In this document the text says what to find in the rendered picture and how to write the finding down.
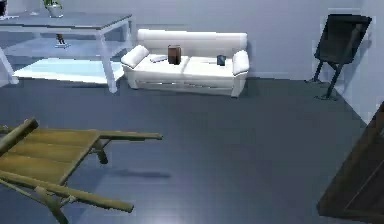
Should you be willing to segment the green house plant white pot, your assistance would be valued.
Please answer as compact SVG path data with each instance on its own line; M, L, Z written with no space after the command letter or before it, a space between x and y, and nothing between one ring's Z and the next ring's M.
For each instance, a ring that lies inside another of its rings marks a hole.
M63 16L63 6L59 0L43 0L43 4L51 18L61 18Z

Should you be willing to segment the white sofa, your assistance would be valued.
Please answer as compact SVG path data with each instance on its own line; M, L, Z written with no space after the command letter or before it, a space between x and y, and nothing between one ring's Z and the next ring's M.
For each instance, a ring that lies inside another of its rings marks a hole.
M151 58L168 56L168 46L181 47L181 63ZM188 32L140 29L137 45L121 58L129 86L237 97L250 68L245 33ZM217 56L225 55L224 66Z

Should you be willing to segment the brown box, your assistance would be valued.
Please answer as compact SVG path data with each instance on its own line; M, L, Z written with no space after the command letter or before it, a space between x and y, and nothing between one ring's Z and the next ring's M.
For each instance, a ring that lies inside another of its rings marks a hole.
M168 62L173 65L181 63L181 47L179 45L168 46Z

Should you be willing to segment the small brown statuette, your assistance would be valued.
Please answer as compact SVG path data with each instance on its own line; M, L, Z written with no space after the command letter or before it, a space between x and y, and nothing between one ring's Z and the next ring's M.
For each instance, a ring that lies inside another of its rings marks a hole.
M58 41L58 44L56 45L57 48L66 48L69 46L63 38L62 34L56 34L56 39Z

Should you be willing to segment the white table with grey top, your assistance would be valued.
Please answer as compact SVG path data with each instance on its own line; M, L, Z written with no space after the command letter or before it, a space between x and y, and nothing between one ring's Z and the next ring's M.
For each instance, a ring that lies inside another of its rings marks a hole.
M0 19L0 37L33 37L5 48L0 46L0 86L21 78L106 84L117 91L123 69L113 57L132 48L130 14L46 13L21 14ZM57 48L62 34L66 48Z

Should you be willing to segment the black television on stand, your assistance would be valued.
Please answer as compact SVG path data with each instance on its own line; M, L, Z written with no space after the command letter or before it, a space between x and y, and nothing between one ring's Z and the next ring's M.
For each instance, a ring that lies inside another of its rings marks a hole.
M354 14L329 14L321 38L314 53L319 60L314 76L305 83L319 83L319 75L325 63L334 71L327 92L317 96L320 100L335 100L332 91L346 64L353 62L357 50L370 26L372 18Z

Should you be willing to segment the dark brown wooden cabinet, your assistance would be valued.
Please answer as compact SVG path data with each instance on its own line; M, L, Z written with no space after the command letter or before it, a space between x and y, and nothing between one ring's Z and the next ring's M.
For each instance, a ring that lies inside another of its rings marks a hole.
M384 101L316 208L320 216L384 224Z

